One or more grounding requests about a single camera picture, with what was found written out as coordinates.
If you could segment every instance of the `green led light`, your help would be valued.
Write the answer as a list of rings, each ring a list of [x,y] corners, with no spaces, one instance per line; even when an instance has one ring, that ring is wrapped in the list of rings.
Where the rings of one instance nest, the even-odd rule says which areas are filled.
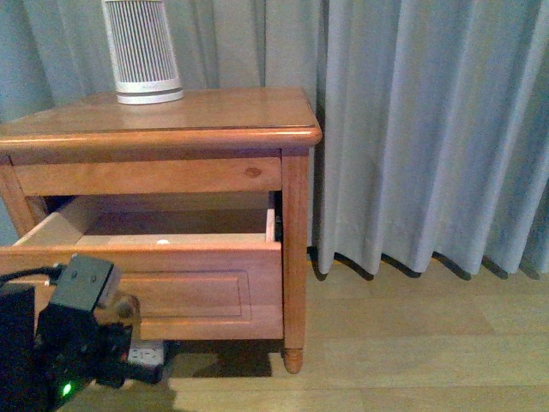
[[[70,392],[72,391],[72,385],[70,384],[70,382],[68,384],[66,384],[64,387],[63,387],[63,396],[66,397],[67,395],[70,394]]]

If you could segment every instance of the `curtain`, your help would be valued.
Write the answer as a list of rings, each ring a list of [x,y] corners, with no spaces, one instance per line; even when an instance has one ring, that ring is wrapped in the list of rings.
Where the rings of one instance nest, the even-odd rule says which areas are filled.
[[[330,2],[321,272],[549,270],[548,39],[547,1]]]
[[[166,7],[184,88],[302,86],[317,108],[323,273],[335,252],[549,270],[549,0]],[[99,1],[10,0],[0,23],[0,121],[113,90]]]

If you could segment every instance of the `electrical outlet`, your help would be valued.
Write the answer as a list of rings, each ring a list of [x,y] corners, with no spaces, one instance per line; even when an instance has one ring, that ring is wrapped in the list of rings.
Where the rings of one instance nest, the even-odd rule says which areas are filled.
[[[128,362],[147,367],[164,365],[164,353],[164,341],[132,342]]]

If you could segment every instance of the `wooden nightstand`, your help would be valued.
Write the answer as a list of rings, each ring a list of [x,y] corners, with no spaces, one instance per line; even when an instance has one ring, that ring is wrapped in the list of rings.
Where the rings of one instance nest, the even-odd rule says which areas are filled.
[[[189,91],[151,106],[96,94],[2,124],[0,194],[22,237],[0,248],[0,272],[74,253],[112,260],[141,303],[141,338],[283,338],[297,373],[307,165],[320,138],[299,88]],[[37,309],[49,294],[37,289]]]

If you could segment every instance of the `air purifier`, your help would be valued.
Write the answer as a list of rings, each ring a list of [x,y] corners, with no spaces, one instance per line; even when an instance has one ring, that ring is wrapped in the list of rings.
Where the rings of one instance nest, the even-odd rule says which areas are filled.
[[[144,105],[183,90],[163,0],[102,0],[117,97]]]

